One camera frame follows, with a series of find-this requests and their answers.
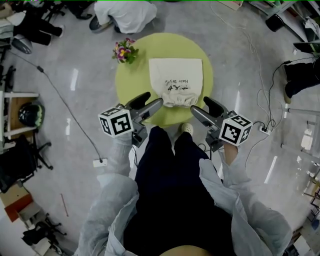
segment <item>black shirt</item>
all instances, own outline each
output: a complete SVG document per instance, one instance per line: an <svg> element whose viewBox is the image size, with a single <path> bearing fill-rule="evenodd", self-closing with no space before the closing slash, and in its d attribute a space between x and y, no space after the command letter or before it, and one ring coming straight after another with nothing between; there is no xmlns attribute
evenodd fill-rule
<svg viewBox="0 0 320 256"><path fill-rule="evenodd" d="M137 214L124 234L124 248L138 256L159 256L183 245L207 250L214 256L235 255L232 217L215 206L201 186L168 188L151 198L140 198Z"/></svg>

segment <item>round green table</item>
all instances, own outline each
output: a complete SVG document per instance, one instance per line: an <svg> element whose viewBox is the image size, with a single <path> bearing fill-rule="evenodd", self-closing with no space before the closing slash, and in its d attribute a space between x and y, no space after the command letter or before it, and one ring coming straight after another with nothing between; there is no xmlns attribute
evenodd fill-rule
<svg viewBox="0 0 320 256"><path fill-rule="evenodd" d="M151 87L149 59L183 58L202 59L203 87L197 106L203 108L204 96L210 96L213 89L213 69L206 53L192 40L172 33L154 33L137 40L133 44L139 49L138 57L132 63L118 65L115 75L116 92L121 104L125 105L134 97L150 92L147 103L159 98ZM162 106L147 123L167 127L186 122L192 118L190 108Z"/></svg>

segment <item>gray floor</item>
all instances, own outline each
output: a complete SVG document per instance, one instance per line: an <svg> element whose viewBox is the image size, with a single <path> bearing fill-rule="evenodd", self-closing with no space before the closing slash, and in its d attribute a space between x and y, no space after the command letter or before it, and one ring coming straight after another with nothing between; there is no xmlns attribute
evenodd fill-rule
<svg viewBox="0 0 320 256"><path fill-rule="evenodd" d="M243 31L224 24L212 13L208 1L155 4L158 18L142 33L130 37L138 39L154 32L169 32L195 41L207 53L213 67L214 88L211 97L230 110L238 108L240 114L252 121L265 122L267 115L257 106L257 92L262 88L259 62L256 54L251 52ZM265 16L249 4L244 3L238 11L219 2L212 2L212 7L228 23L246 27L245 32L250 35L261 60L265 88L271 86L272 73L280 63L308 57L301 52L294 56L293 43L299 39L286 28L276 33L270 31L264 23ZM24 57L44 68L103 157L108 157L111 139L102 133L97 114L117 103L115 74L118 64L111 59L112 49L116 41L127 36L116 34L112 28L101 34L92 34L89 21L76 20L69 12L64 17L57 17L54 24L66 26L63 38L57 38L49 47L33 44L32 55ZM99 193L96 175L103 170L93 168L92 161L97 156L92 145L47 78L15 56L8 56L7 62L14 63L17 68L15 91L40 93L46 113L39 139L41 142L52 142L46 157L54 170L38 170L26 187L54 220L62 222L68 239L76 243L90 205ZM79 70L79 75L76 88L72 91L70 84L74 69ZM275 75L272 94L283 106L284 84L285 75L280 69ZM314 87L299 93L294 97L291 107L319 111L319 92L320 87ZM262 93L259 103L267 108ZM279 122L280 104L272 98L271 105L274 118ZM309 199L302 195L302 191L308 180L306 171L314 172L315 166L307 161L297 161L296 155L285 152L280 145L285 142L301 149L304 133L310 128L306 121L306 116L288 114L276 131L254 148L247 162L253 190L268 207L284 214L293 229L303 222L309 211ZM68 122L70 134L66 135ZM195 129L194 141L203 142L206 129L195 119L191 123ZM250 140L241 150L248 155L251 147L264 137L256 125ZM143 148L138 150L138 159ZM277 159L273 171L265 183L275 156ZM220 161L216 155L213 162L219 169ZM60 194L63 194L69 217L66 216Z"/></svg>

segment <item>potted plant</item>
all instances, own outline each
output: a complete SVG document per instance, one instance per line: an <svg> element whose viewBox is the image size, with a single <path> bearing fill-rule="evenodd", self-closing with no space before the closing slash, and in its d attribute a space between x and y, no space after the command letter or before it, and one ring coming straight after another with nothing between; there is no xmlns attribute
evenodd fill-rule
<svg viewBox="0 0 320 256"><path fill-rule="evenodd" d="M124 41L116 42L113 49L113 59L117 59L119 63L132 64L138 56L139 49L135 49L132 44L135 40L126 38Z"/></svg>

